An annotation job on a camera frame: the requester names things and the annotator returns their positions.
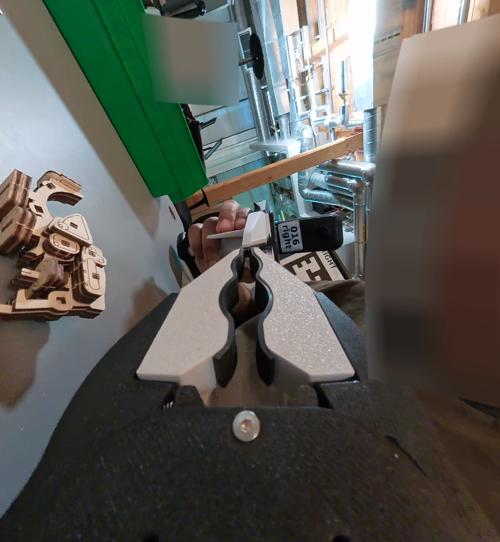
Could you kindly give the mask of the silver ventilation ducts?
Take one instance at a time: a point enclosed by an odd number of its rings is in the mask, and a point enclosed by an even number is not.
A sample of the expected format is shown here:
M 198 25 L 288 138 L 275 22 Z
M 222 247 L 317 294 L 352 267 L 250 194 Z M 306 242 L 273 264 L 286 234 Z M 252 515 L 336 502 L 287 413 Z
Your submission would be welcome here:
M 360 142 L 291 173 L 296 211 L 347 213 L 353 277 L 363 280 L 372 181 L 385 106 L 402 41 L 400 1 L 228 1 L 240 55 L 262 62 L 248 79 L 260 137 L 297 141 L 306 153 L 358 132 Z

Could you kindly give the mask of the person's right hand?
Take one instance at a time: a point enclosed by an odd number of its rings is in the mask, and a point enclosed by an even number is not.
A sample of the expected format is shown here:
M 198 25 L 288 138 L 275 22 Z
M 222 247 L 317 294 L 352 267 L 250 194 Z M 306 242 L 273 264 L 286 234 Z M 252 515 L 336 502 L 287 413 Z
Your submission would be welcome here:
M 252 210 L 240 207 L 234 200 L 227 200 L 220 206 L 217 217 L 208 217 L 203 223 L 195 223 L 188 230 L 189 246 L 194 254 L 195 263 L 201 273 L 220 261 L 218 239 L 209 239 L 213 234 L 242 230 L 246 226 Z M 244 323 L 258 313 L 254 303 L 254 280 L 248 266 L 238 284 L 239 300 L 233 307 L 232 314 L 237 322 Z

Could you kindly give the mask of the black disc on pole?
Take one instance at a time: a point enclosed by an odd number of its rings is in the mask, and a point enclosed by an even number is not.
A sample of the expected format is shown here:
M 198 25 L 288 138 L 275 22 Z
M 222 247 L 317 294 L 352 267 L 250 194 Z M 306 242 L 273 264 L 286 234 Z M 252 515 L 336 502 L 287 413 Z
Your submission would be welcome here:
M 249 53 L 254 76 L 261 81 L 265 76 L 265 60 L 259 36 L 255 32 L 249 37 Z

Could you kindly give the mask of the person's olive shirt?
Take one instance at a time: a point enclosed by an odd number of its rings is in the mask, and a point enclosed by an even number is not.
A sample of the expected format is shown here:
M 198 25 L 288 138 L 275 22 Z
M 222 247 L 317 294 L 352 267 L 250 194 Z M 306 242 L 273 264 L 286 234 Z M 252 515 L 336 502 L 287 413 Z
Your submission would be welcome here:
M 357 280 L 306 282 L 315 292 L 325 295 L 361 330 L 366 332 L 365 283 Z M 226 388 L 217 388 L 207 406 L 232 407 L 245 404 L 273 405 L 280 401 L 274 386 L 267 387 L 258 376 L 253 356 L 257 343 L 259 311 L 254 302 L 255 285 L 245 278 L 238 284 L 239 299 L 232 313 L 239 361 L 235 375 Z M 431 466 L 446 466 L 446 474 L 461 483 L 471 497 L 469 526 L 485 525 L 500 540 L 500 409 L 482 403 L 437 395 L 428 391 L 384 386 L 376 381 L 357 384 L 350 392 L 327 392 L 332 406 L 347 407 L 348 416 L 365 427 L 363 414 L 370 413 L 376 431 L 409 452 L 418 466 L 430 476 Z

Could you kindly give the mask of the wooden railing beam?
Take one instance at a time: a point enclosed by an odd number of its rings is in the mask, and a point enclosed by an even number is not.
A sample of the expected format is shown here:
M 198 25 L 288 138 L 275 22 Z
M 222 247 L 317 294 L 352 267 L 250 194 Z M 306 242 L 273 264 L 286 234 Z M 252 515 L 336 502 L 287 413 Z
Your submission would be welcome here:
M 242 174 L 215 185 L 205 186 L 186 199 L 189 207 L 196 208 L 203 204 L 212 207 L 213 204 L 230 200 L 240 193 L 245 193 L 261 186 L 273 183 L 294 173 L 310 169 L 321 163 L 363 149 L 363 132 L 351 134 L 294 157 L 278 161 L 260 169 Z

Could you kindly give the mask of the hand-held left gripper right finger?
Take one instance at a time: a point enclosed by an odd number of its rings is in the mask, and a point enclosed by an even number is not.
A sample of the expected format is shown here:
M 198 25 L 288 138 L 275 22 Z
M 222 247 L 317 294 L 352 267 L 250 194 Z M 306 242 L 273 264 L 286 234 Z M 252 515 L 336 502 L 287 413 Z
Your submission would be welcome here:
M 316 292 L 259 248 L 249 251 L 258 320 L 256 367 L 267 385 L 343 382 L 355 368 Z

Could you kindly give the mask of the green plastic bin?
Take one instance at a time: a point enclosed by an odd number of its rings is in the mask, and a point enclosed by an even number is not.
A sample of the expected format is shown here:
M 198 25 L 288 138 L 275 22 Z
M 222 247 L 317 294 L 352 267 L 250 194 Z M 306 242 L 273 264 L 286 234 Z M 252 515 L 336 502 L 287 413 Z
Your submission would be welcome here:
M 207 184 L 181 106 L 154 99 L 142 1 L 44 1 L 154 197 L 186 200 Z

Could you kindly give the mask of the wooden model assembly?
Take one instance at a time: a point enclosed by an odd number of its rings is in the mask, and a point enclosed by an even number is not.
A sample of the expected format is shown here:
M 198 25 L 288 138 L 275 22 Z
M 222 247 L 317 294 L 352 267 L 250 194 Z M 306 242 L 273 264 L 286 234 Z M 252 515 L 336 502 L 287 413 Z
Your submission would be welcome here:
M 54 217 L 51 201 L 75 206 L 82 186 L 61 173 L 31 176 L 14 169 L 0 184 L 0 255 L 16 253 L 13 297 L 0 304 L 6 320 L 93 319 L 105 309 L 106 257 L 84 216 Z

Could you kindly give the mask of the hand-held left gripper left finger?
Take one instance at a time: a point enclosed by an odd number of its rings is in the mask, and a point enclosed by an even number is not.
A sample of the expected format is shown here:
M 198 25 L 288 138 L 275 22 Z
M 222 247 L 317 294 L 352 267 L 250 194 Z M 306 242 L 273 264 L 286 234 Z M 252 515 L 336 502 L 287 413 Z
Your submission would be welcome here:
M 241 270 L 242 249 L 235 249 L 182 288 L 138 367 L 139 379 L 227 386 L 237 365 L 230 311 Z

